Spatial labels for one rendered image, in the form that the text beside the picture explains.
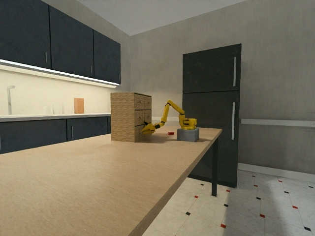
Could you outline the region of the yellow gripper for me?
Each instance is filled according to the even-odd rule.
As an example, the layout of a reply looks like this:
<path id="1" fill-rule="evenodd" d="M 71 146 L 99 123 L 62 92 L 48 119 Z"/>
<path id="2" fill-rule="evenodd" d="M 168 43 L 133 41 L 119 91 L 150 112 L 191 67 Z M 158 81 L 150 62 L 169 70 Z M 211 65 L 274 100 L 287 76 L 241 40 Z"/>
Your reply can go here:
<path id="1" fill-rule="evenodd" d="M 143 132 L 142 134 L 148 134 L 148 133 L 153 134 L 155 132 L 155 127 L 153 126 L 153 124 L 152 123 L 149 124 L 147 121 L 144 121 L 144 123 L 145 123 L 146 127 L 144 127 L 140 132 L 148 129 L 147 131 Z"/>

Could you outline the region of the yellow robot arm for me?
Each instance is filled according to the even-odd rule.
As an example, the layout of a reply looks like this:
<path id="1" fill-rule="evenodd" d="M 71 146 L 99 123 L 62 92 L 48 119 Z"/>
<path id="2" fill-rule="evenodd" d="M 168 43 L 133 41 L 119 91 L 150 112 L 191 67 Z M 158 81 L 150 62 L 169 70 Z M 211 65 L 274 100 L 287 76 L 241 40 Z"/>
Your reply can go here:
<path id="1" fill-rule="evenodd" d="M 173 107 L 177 112 L 180 113 L 179 114 L 179 125 L 181 126 L 181 129 L 193 130 L 196 128 L 196 126 L 194 125 L 194 119 L 193 118 L 185 118 L 185 115 L 184 115 L 185 111 L 183 111 L 179 106 L 177 106 L 171 100 L 168 100 L 167 104 L 165 105 L 165 108 L 164 108 L 163 117 L 161 117 L 161 122 L 157 123 L 157 124 L 155 123 L 155 125 L 154 125 L 155 130 L 164 126 L 165 122 L 167 121 L 167 115 L 168 115 L 168 111 L 169 111 L 170 106 Z"/>

